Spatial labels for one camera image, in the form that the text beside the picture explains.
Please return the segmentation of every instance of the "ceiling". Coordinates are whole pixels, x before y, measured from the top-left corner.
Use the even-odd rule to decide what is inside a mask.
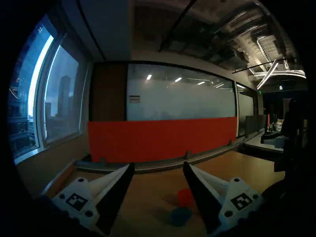
[[[143,37],[159,50],[165,41],[163,51],[200,58],[232,72],[275,59],[280,60],[277,70],[303,70],[289,37],[257,1],[197,0],[171,31],[189,3],[189,0],[137,0],[134,44]],[[252,77],[252,73],[268,71],[271,64],[248,70],[255,86],[263,76]],[[296,83],[306,83],[301,77],[278,77],[273,76],[268,81],[275,84],[282,81],[283,87],[289,89],[295,88]],[[271,86],[268,81],[262,87],[263,91],[265,86]]]
[[[86,27],[78,2],[95,39]],[[190,0],[78,2],[62,1],[62,6],[97,62],[130,60],[137,50],[151,50],[198,58],[226,69],[228,74],[275,59],[280,60],[278,70],[303,70],[287,34],[257,0],[197,0],[180,20]],[[255,88],[263,76],[253,77],[253,73],[268,71],[270,66],[254,67],[241,77],[248,74]],[[292,81],[306,83],[301,77],[276,78],[269,81],[283,80],[284,85],[293,85]]]

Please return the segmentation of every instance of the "window frame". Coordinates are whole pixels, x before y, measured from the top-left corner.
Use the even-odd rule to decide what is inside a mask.
[[[83,50],[80,49],[75,38],[71,37],[68,33],[58,34],[47,16],[44,16],[43,19],[41,19],[41,21],[43,22],[43,25],[45,27],[46,25],[49,25],[49,29],[52,29],[52,32],[49,31],[49,33],[54,39],[50,47],[48,48],[45,58],[43,60],[43,63],[41,65],[39,75],[38,75],[38,80],[35,87],[35,93],[34,93],[33,126],[34,126],[34,135],[35,135],[36,142],[38,143],[38,147],[23,155],[17,156],[13,160],[15,165],[51,147],[55,147],[66,141],[75,139],[81,136],[83,133],[82,118],[81,118],[82,112],[83,112],[83,103],[84,103],[83,97],[86,92],[87,77],[89,76],[89,70],[91,68],[91,59],[89,58],[88,55],[86,55],[86,53]],[[53,64],[53,60],[59,46],[62,47],[62,43],[64,42],[65,37],[69,37],[69,40],[74,43],[74,44],[69,44],[69,47],[73,47],[71,49],[72,53],[75,52],[75,54],[77,53],[80,54],[79,57],[82,57],[82,60],[84,61],[84,66],[85,66],[85,68],[81,69],[81,76],[83,77],[83,83],[82,83],[83,87],[82,87],[82,93],[80,94],[81,97],[79,98],[80,108],[79,108],[79,118],[78,118],[78,131],[71,133],[69,135],[66,135],[64,137],[58,138],[48,143],[47,139],[45,138],[45,129],[44,129],[44,116],[45,116],[44,97],[45,97],[46,85],[47,85],[50,68]]]

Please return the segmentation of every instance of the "ceiling light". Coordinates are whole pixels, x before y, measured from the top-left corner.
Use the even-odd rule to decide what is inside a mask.
[[[237,84],[238,87],[244,89],[245,87],[241,86],[240,84]]]
[[[222,86],[224,86],[224,83],[221,84],[221,85],[216,86],[215,88],[222,87]]]
[[[263,77],[267,74],[266,71],[262,72],[255,72],[254,77]],[[306,78],[306,76],[303,73],[295,72],[295,71],[274,71],[272,73],[272,76],[275,75],[288,75],[288,76],[297,76],[297,77],[303,77]]]
[[[257,90],[260,89],[260,87],[267,81],[267,79],[269,79],[269,77],[271,76],[271,74],[274,72],[274,70],[276,69],[276,67],[279,65],[279,63],[277,62],[277,60],[275,59],[272,63],[272,66],[270,67],[269,71],[267,72],[267,74],[264,76],[264,78],[260,81],[259,85],[257,86]]]
[[[209,80],[205,80],[205,79],[195,79],[195,78],[189,78],[189,77],[187,77],[187,79],[190,79],[190,80],[197,80],[197,81],[209,81]]]
[[[214,88],[218,88],[218,87],[221,87],[222,85],[224,85],[224,82],[220,82],[218,83],[217,85],[213,86]]]

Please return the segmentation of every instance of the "glass partition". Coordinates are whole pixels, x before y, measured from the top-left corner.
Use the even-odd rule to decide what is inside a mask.
[[[170,66],[128,67],[127,120],[234,116],[235,94],[228,79]]]

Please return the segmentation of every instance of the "wooden table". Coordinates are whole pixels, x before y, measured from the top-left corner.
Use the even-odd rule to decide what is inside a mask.
[[[266,188],[284,178],[284,173],[274,173],[274,163],[234,151],[195,165],[196,167],[229,181],[241,177],[253,189],[262,193]],[[67,184],[77,177],[89,181],[101,174],[76,171]],[[170,213],[177,208],[177,192],[188,188],[182,169],[159,173],[134,175],[111,236],[203,236],[206,230],[198,209],[193,203],[193,216],[183,227],[170,224]]]

